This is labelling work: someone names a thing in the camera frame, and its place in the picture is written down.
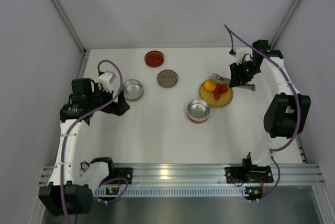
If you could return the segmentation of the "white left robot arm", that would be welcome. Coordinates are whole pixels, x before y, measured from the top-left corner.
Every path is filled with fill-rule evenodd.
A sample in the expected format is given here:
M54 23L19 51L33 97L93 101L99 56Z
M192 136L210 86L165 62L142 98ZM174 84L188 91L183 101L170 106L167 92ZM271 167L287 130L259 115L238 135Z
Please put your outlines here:
M131 183L131 176L121 177L110 157L94 158L80 174L80 152L94 113L122 116L130 106L122 90L113 94L113 76L102 74L98 81L75 79L68 102L60 110L60 142L53 172L46 186L39 189L39 199L53 216L88 214L93 194L102 185Z

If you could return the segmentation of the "red chicken wing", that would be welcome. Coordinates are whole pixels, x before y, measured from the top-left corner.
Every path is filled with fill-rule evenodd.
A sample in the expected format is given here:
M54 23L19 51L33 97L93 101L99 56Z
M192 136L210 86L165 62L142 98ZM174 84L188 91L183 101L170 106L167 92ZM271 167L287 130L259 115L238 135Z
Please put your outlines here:
M220 90L219 91L220 91L221 94L223 94L223 93L226 93L228 91L228 88L229 87L227 85L223 84L223 85L220 86Z

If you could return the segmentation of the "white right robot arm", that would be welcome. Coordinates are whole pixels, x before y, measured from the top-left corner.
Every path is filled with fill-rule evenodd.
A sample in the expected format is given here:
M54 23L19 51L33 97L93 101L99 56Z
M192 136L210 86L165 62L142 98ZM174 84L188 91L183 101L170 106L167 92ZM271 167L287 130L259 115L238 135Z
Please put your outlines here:
M285 150L302 132L311 99L302 95L289 78L280 50L271 49L267 40L252 44L252 53L231 48L235 62L230 65L230 87L247 87L256 74L263 74L273 99L264 115L265 134L247 159L255 166L271 164L274 153Z

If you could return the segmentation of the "taupe round lid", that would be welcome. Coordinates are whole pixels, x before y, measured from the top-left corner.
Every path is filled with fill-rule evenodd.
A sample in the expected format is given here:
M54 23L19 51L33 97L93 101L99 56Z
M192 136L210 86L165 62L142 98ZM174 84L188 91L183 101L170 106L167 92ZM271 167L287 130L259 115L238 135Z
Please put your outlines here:
M173 70L163 70L158 73L157 82L162 88L173 88L178 83L178 75Z

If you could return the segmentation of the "red sausage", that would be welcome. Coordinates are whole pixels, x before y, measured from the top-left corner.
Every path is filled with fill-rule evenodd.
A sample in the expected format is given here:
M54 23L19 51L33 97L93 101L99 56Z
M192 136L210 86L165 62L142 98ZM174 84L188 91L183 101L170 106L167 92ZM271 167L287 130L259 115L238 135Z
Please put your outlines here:
M215 90L214 90L214 99L219 100L220 99L220 91L221 91L221 84L217 83Z

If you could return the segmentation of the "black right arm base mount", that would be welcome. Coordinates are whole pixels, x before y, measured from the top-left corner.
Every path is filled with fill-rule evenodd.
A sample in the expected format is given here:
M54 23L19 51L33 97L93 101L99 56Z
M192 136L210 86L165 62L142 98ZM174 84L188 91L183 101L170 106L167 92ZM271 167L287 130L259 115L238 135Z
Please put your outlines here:
M269 166L252 166L251 168L244 168L242 166L231 166L225 168L227 183L236 184L238 186L251 183L260 184L273 183L274 178L272 170Z

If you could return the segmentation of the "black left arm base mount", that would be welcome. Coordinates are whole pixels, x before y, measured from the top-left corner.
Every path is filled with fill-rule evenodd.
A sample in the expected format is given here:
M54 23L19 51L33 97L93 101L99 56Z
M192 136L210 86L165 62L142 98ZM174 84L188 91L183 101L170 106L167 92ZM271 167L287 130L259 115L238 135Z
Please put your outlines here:
M132 184L133 168L132 167L116 167L112 178L124 178L128 184Z

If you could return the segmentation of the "orange fruit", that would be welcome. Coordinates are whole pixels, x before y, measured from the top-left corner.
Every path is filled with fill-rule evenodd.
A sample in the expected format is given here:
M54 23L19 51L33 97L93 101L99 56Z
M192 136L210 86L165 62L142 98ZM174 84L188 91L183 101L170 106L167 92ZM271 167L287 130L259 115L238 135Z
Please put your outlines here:
M211 80L206 80L203 85L204 89L208 92L213 92L216 89L216 84Z

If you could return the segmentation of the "steel food tongs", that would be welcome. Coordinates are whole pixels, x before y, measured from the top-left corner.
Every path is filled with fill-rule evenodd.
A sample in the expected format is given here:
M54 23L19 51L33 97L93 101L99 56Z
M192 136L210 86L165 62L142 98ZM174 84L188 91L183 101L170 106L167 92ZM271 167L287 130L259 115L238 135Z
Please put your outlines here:
M212 75L210 75L209 79L211 81L216 81L218 83L228 85L230 88L239 87L239 88L249 89L251 91L256 90L256 86L254 84L248 84L248 83L243 84L243 83L240 83L239 81L231 80L231 79L222 77L222 76L220 76L216 73L213 73Z

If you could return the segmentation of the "taupe steel lunch bowl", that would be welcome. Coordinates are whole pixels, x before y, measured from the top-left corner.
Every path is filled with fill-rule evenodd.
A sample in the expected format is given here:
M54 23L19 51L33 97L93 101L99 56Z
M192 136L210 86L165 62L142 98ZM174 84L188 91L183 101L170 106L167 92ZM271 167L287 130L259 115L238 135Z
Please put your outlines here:
M144 93L142 83L136 79L126 80L122 85L124 98L128 101L139 100Z

